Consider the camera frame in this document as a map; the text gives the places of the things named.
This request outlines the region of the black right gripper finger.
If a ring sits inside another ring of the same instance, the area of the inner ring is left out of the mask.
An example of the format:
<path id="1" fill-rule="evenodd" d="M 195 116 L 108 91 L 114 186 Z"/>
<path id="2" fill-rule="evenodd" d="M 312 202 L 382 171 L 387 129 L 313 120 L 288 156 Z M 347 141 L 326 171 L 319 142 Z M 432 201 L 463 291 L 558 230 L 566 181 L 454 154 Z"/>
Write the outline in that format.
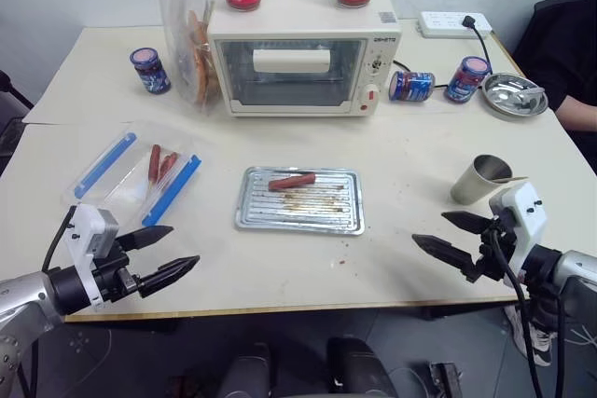
<path id="1" fill-rule="evenodd" d="M 469 282 L 475 282 L 479 279 L 480 272 L 470 253 L 432 235 L 412 234 L 411 237 L 425 253 L 457 268 Z"/>
<path id="2" fill-rule="evenodd" d="M 444 212 L 441 216 L 468 233 L 483 233 L 493 222 L 492 219 L 465 211 Z"/>

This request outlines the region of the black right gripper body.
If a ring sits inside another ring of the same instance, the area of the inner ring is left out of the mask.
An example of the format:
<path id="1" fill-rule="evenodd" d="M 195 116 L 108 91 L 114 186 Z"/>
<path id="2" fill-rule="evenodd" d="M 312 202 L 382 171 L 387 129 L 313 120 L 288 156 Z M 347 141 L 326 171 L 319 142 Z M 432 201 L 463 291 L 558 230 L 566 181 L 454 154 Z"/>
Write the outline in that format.
<path id="1" fill-rule="evenodd" d="M 506 265 L 516 247 L 517 237 L 499 218 L 483 218 L 480 225 L 481 257 L 477 266 L 484 276 L 495 281 L 508 281 Z"/>

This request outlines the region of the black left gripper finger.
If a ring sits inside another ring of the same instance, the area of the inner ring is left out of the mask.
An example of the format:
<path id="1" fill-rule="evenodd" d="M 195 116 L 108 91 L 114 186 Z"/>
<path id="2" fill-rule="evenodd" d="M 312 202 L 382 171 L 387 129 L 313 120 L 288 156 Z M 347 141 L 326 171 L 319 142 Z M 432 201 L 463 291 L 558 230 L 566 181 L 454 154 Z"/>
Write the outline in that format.
<path id="1" fill-rule="evenodd" d="M 141 297 L 155 294 L 185 276 L 200 259 L 199 255 L 182 257 L 158 267 L 155 272 L 139 280 L 137 292 Z"/>
<path id="2" fill-rule="evenodd" d="M 116 238 L 116 243 L 124 252 L 140 250 L 153 245 L 171 232 L 172 226 L 146 226 Z"/>

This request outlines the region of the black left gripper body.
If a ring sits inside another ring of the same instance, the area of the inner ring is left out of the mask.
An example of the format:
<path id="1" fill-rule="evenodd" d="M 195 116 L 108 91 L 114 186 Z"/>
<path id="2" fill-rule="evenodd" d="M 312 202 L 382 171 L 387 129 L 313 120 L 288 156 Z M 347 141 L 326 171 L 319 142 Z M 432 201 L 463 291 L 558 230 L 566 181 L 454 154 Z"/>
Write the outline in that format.
<path id="1" fill-rule="evenodd" d="M 138 291 L 140 278 L 128 270 L 127 252 L 136 249 L 134 237 L 118 237 L 104 258 L 95 258 L 93 278 L 104 302 L 112 303 Z"/>

